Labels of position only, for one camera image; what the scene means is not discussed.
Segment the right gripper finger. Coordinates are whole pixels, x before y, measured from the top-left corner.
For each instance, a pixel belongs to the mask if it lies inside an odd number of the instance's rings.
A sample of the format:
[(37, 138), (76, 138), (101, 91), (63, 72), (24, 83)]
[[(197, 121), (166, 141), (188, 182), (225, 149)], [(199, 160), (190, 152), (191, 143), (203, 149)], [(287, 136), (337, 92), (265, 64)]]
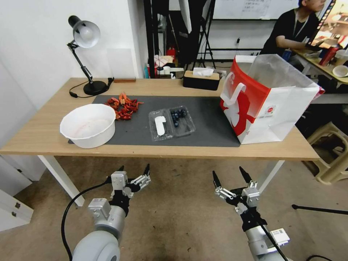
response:
[(213, 184), (215, 186), (215, 194), (219, 196), (221, 199), (225, 200), (227, 203), (239, 203), (239, 198), (235, 193), (223, 188), (221, 186), (220, 180), (216, 174), (216, 172), (212, 171), (213, 176)]
[(251, 176), (249, 175), (249, 173), (246, 172), (241, 166), (239, 166), (239, 171), (241, 172), (241, 175), (247, 184), (247, 187), (243, 187), (243, 188), (241, 188), (241, 190), (244, 190), (244, 189), (256, 189), (256, 190), (258, 190), (257, 189), (257, 181), (253, 180), (251, 178)]

